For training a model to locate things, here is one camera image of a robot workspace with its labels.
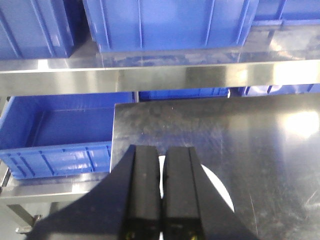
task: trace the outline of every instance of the stainless steel shelf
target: stainless steel shelf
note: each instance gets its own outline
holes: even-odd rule
[[[253,27],[239,48],[0,61],[0,96],[320,83],[320,26]]]
[[[0,205],[74,201],[97,185],[108,173],[83,173],[69,177],[15,180],[10,176],[0,195]]]

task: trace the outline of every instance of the metal bracket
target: metal bracket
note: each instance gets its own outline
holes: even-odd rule
[[[34,217],[19,204],[0,204],[0,208],[5,211],[7,215],[19,225],[19,227],[33,227],[35,224]]]
[[[33,221],[34,221],[34,224],[37,223],[37,221],[41,220],[42,219],[42,215],[35,215],[33,217]],[[32,226],[19,226],[15,229],[15,232],[17,234],[27,234],[27,233],[30,233],[31,230],[32,230]]]

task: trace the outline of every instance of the stainless steel table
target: stainless steel table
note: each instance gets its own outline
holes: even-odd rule
[[[195,146],[262,240],[320,239],[320,94],[120,104],[112,167],[130,144]]]

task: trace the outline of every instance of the rack leg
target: rack leg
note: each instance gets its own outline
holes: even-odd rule
[[[6,96],[0,96],[0,116],[2,114],[4,107],[5,107],[6,101],[7,101]]]
[[[138,91],[135,91],[135,92],[133,93],[133,95],[134,95],[134,101],[135,101],[136,103],[139,103],[139,102],[140,102],[139,92],[138,92]]]
[[[32,216],[19,204],[2,204],[0,207],[19,225],[16,232],[20,234],[30,232],[35,222],[41,218],[39,215]]]

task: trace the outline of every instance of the blue plastic crate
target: blue plastic crate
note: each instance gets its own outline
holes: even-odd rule
[[[16,179],[108,172],[115,103],[133,94],[12,97],[0,118],[0,159]]]
[[[283,95],[283,94],[303,94],[311,91],[313,84],[297,85],[274,85],[274,86],[246,86],[239,87],[238,91],[243,97]]]
[[[153,90],[139,92],[141,101],[150,100],[168,100],[168,99],[194,99],[226,97],[229,93],[227,87],[215,88],[195,88],[195,89],[177,89],[177,90]]]
[[[258,0],[83,0],[101,52],[241,46]]]
[[[319,0],[259,0],[254,18],[255,25],[316,23],[320,20]]]
[[[308,93],[320,93],[320,84],[310,84],[308,88]]]
[[[79,0],[1,0],[0,59],[69,57],[81,7]]]

